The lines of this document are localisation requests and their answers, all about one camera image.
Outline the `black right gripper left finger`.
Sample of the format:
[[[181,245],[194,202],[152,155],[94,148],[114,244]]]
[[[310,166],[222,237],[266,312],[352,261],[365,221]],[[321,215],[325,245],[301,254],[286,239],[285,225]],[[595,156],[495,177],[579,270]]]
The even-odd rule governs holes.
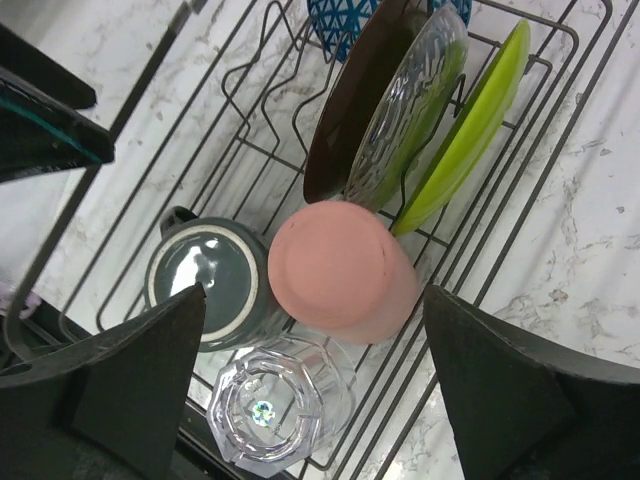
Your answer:
[[[3,371],[2,478],[167,478],[204,316],[196,284]]]

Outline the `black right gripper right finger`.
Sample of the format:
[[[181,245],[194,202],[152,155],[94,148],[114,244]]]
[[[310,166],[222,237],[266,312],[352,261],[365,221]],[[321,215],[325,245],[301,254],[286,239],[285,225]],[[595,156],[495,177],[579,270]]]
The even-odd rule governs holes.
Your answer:
[[[639,371],[498,319],[436,285],[424,325],[467,479],[636,479]]]

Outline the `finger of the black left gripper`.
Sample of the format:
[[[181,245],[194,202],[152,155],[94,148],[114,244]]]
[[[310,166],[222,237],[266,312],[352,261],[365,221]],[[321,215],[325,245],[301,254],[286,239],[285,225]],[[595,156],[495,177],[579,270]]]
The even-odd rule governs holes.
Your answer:
[[[96,92],[89,84],[5,25],[1,25],[1,67],[73,109],[96,105]]]
[[[1,81],[3,183],[113,162],[109,132],[24,84]]]

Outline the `dark grey ceramic mug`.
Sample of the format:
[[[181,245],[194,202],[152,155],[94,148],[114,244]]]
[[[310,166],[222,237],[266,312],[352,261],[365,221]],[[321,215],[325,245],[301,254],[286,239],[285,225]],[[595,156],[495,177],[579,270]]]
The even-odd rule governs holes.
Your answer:
[[[254,347],[283,333],[289,316],[269,284],[268,249],[248,227],[174,206],[164,214],[159,230],[161,241],[145,273],[145,303],[154,307],[201,284],[201,352]]]

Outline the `pink plastic cup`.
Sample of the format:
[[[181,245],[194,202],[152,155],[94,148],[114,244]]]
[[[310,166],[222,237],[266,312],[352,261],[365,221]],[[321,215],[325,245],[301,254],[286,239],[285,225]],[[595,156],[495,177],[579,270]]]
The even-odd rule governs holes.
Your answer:
[[[321,201],[291,215],[268,255],[276,299],[299,323],[351,344],[399,333],[419,296],[401,244],[370,211]]]

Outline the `clear glass tumbler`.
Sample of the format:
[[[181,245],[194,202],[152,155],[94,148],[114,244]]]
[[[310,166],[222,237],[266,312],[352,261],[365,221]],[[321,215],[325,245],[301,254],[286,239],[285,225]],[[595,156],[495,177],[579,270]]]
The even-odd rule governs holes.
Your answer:
[[[336,341],[293,333],[222,368],[206,419],[224,461],[270,478],[336,440],[358,393],[355,366]]]

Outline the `green plate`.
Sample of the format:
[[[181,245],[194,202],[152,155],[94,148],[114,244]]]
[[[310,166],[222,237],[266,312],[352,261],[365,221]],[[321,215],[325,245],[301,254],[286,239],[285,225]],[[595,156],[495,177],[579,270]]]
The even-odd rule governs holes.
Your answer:
[[[392,233],[420,227],[446,205],[492,141],[511,107],[528,61],[531,28],[519,21],[499,49],[403,207]]]

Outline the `blue patterned bowl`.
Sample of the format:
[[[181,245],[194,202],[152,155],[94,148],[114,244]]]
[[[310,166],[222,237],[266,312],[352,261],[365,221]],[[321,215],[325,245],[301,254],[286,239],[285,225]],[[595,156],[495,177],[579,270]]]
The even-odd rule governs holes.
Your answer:
[[[385,1],[377,0],[308,0],[307,11],[314,33],[323,50],[343,63],[366,24]],[[472,0],[389,1],[399,15],[417,10],[427,15],[451,4],[466,26],[472,15]]]

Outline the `dark red plate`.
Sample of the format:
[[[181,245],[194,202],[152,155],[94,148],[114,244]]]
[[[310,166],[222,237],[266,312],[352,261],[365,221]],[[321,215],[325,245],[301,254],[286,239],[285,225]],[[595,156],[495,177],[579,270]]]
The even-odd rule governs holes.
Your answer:
[[[428,19],[407,1],[384,1],[364,26],[314,133],[303,181],[307,203],[329,199],[345,187],[381,96]]]

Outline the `clear glass plate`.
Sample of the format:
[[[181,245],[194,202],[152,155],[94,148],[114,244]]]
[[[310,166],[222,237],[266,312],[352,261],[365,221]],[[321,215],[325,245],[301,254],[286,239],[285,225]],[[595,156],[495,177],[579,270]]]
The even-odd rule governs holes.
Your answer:
[[[420,27],[381,96],[352,164],[346,201],[377,211],[400,189],[420,164],[467,52],[465,23],[447,3]]]

